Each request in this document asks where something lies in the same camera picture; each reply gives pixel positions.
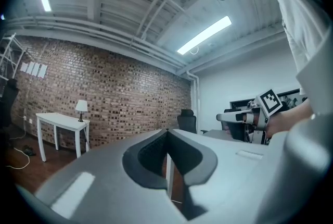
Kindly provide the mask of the white vertical wall pipe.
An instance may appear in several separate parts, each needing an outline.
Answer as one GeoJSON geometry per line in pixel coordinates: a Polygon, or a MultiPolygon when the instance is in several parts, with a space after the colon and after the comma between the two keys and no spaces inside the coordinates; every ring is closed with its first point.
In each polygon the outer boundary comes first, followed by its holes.
{"type": "Polygon", "coordinates": [[[200,81],[197,75],[190,73],[188,70],[186,74],[193,80],[194,83],[194,94],[195,94],[195,101],[196,101],[196,117],[197,117],[197,134],[200,134],[200,81]]]}

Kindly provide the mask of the black office chair with headrest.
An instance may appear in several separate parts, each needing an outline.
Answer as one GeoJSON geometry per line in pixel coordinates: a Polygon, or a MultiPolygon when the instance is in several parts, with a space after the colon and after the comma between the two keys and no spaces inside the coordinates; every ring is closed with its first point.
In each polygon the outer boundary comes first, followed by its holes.
{"type": "Polygon", "coordinates": [[[197,133],[197,118],[191,109],[182,109],[181,114],[177,116],[177,122],[180,130],[197,133]]]}

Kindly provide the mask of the white square table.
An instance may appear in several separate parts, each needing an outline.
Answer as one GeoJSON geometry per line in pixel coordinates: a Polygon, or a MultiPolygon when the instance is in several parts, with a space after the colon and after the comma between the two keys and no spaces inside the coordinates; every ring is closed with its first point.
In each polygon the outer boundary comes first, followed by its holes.
{"type": "Polygon", "coordinates": [[[69,131],[73,131],[75,133],[75,150],[76,157],[79,158],[81,156],[81,147],[80,147],[80,132],[83,130],[85,134],[85,148],[88,152],[90,150],[89,145],[89,120],[83,120],[79,122],[78,118],[70,117],[67,115],[63,115],[60,113],[36,113],[36,123],[37,123],[37,139],[39,143],[41,160],[46,162],[46,156],[43,145],[42,138],[42,128],[41,123],[47,123],[53,125],[54,127],[54,139],[55,139],[55,147],[56,150],[59,150],[58,138],[57,138],[57,128],[63,128],[69,131]]]}

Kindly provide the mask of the white ceiling pipe run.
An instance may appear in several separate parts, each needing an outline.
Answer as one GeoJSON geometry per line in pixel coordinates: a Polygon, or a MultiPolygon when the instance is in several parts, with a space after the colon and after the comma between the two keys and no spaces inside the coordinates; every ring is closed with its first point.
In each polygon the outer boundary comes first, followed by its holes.
{"type": "Polygon", "coordinates": [[[187,65],[186,61],[170,51],[118,29],[87,20],[29,16],[4,20],[4,28],[18,35],[64,40],[105,49],[173,74],[187,65]]]}

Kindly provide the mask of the person's white shirt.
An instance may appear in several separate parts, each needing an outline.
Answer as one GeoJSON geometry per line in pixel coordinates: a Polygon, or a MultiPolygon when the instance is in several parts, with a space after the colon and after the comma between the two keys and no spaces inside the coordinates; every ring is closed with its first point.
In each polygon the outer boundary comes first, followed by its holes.
{"type": "Polygon", "coordinates": [[[278,0],[300,94],[313,114],[333,113],[333,21],[320,0],[278,0]]]}

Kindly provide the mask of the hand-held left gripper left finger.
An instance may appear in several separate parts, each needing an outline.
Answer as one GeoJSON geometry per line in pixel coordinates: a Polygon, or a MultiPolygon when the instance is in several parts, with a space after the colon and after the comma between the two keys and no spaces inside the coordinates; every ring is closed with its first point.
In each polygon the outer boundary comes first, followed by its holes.
{"type": "Polygon", "coordinates": [[[16,186],[37,224],[185,224],[166,190],[147,189],[125,172],[125,151],[164,133],[146,132],[94,148],[51,176],[32,194],[16,186]]]}

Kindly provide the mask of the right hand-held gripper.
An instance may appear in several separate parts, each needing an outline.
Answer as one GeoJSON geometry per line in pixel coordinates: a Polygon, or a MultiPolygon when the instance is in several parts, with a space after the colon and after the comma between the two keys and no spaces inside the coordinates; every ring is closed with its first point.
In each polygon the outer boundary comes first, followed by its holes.
{"type": "Polygon", "coordinates": [[[220,122],[243,122],[246,115],[245,139],[253,144],[266,143],[266,126],[270,117],[282,108],[282,103],[276,93],[269,89],[259,94],[253,101],[248,103],[248,110],[234,111],[217,114],[216,119],[220,122]]]}

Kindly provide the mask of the white table lamp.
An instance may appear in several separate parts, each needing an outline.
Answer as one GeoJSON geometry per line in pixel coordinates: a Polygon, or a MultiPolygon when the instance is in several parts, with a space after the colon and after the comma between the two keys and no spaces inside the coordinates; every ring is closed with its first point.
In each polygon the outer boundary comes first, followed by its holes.
{"type": "Polygon", "coordinates": [[[78,119],[78,122],[83,122],[83,113],[88,112],[88,105],[87,105],[87,101],[86,100],[78,100],[75,110],[78,111],[80,113],[80,117],[78,119]]]}

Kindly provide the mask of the white metal ladder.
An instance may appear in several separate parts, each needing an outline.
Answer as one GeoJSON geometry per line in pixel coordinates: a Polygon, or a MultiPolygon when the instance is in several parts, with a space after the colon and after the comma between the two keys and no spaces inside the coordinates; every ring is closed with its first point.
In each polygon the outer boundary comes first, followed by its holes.
{"type": "Polygon", "coordinates": [[[16,33],[0,39],[0,79],[14,78],[26,48],[19,42],[16,33]]]}

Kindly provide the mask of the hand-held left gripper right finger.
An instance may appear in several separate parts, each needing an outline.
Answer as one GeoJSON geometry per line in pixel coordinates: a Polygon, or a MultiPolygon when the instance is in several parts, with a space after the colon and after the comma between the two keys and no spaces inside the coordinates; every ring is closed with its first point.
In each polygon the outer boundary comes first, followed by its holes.
{"type": "Polygon", "coordinates": [[[219,140],[171,130],[185,145],[177,166],[195,153],[184,175],[184,210],[166,209],[169,224],[282,224],[316,221],[303,213],[331,165],[331,125],[298,123],[269,145],[219,140]]]}

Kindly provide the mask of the person's right forearm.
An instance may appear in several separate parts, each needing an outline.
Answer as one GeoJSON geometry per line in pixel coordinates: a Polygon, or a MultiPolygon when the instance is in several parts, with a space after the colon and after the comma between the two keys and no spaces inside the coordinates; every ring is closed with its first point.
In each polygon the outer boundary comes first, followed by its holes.
{"type": "Polygon", "coordinates": [[[279,132],[289,131],[296,123],[310,118],[312,114],[313,111],[309,99],[290,110],[276,113],[268,121],[265,130],[266,137],[271,138],[279,132]]]}

